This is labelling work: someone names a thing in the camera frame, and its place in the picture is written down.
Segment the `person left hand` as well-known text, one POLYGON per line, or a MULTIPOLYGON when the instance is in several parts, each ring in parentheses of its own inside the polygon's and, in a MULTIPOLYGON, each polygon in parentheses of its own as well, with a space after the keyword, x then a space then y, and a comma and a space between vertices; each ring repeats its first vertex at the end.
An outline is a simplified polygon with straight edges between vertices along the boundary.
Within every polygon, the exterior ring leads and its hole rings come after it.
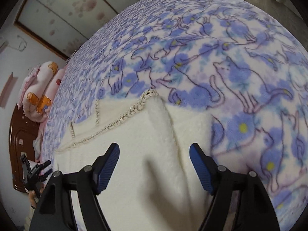
POLYGON ((28 192, 28 198, 29 198, 31 207, 35 209, 37 207, 37 203, 39 202, 39 198, 36 196, 34 190, 30 190, 28 192))

